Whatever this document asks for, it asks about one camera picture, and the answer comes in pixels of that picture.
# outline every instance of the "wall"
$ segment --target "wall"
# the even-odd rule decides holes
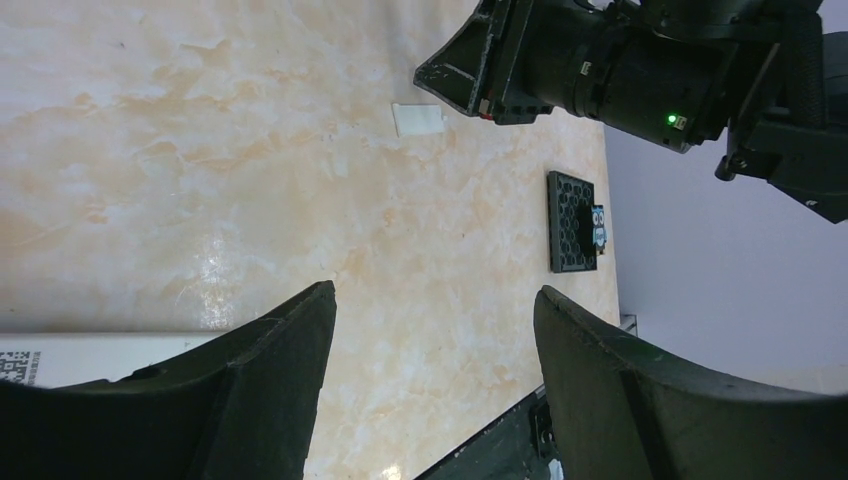
[[[848,2],[826,0],[825,31]],[[848,226],[765,182],[716,180],[724,139],[681,156],[607,129],[619,296],[640,335],[729,373],[848,364]]]

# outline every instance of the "black grid holder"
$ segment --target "black grid holder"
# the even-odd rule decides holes
[[[592,234],[595,186],[562,172],[548,172],[548,232],[551,271],[598,269]]]

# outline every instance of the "robotic arm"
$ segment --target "robotic arm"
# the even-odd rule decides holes
[[[848,32],[822,0],[481,0],[415,72],[457,111],[529,124],[561,107],[685,153],[728,129],[716,176],[848,217]]]

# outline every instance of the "beige marble surface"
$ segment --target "beige marble surface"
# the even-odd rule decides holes
[[[395,133],[475,4],[2,2],[0,329],[223,330],[332,279],[306,478],[413,478],[541,383],[542,284],[618,318],[614,245],[547,272],[545,171],[609,202],[598,124]]]

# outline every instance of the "gray wall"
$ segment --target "gray wall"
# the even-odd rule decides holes
[[[848,30],[848,1],[820,13]],[[621,310],[640,336],[737,375],[848,365],[848,222],[716,180],[723,139],[681,156],[606,133]]]

